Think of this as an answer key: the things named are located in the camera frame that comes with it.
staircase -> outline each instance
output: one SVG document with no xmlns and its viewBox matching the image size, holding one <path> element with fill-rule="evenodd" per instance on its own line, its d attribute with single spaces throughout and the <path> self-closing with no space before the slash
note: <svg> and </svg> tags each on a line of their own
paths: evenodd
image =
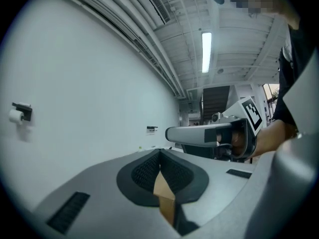
<svg viewBox="0 0 319 239">
<path fill-rule="evenodd" d="M 229 86 L 203 90 L 203 120 L 210 121 L 215 113 L 226 110 Z"/>
</svg>

human hand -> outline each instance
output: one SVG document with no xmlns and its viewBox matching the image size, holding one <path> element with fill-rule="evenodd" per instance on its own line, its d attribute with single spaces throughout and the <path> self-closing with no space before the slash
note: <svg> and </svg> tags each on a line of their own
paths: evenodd
<svg viewBox="0 0 319 239">
<path fill-rule="evenodd" d="M 231 145 L 233 146 L 233 155 L 240 155 L 245 148 L 245 134 L 240 131 L 233 131 L 231 138 Z"/>
</svg>

ceiling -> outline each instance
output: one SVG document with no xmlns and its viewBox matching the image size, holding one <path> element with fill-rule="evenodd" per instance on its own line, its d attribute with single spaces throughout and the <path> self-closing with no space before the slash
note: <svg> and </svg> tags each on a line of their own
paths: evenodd
<svg viewBox="0 0 319 239">
<path fill-rule="evenodd" d="M 180 100 L 204 88 L 278 83 L 287 33 L 279 16 L 251 15 L 229 0 L 71 0 L 134 47 Z M 208 73 L 202 73 L 203 32 L 212 33 Z"/>
<path fill-rule="evenodd" d="M 162 0 L 171 21 L 155 33 L 185 90 L 243 82 L 277 83 L 287 25 L 279 16 L 249 14 L 230 0 Z M 203 32 L 212 32 L 208 73 L 202 73 Z"/>
</svg>

toilet paper roll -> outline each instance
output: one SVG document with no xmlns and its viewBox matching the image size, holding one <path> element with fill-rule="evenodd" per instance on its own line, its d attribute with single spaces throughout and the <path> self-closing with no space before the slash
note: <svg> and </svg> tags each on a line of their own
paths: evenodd
<svg viewBox="0 0 319 239">
<path fill-rule="evenodd" d="M 23 116 L 24 116 L 23 112 L 20 112 L 17 110 L 10 110 L 9 121 L 16 123 L 17 125 L 21 125 Z"/>
<path fill-rule="evenodd" d="M 27 107 L 31 107 L 31 105 L 30 105 L 30 104 L 26 104 L 26 103 L 22 103 L 22 102 L 19 102 L 19 105 L 27 106 Z"/>
</svg>

black slot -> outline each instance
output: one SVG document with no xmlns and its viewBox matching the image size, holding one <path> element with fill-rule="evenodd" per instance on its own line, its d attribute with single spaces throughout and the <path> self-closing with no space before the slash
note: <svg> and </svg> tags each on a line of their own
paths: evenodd
<svg viewBox="0 0 319 239">
<path fill-rule="evenodd" d="M 60 233 L 65 234 L 79 215 L 89 197 L 90 195 L 86 193 L 75 192 L 53 217 L 49 219 L 47 224 Z"/>
<path fill-rule="evenodd" d="M 234 170 L 234 169 L 229 169 L 226 173 L 229 173 L 238 177 L 246 178 L 246 179 L 249 179 L 251 176 L 251 173 Z"/>
</svg>

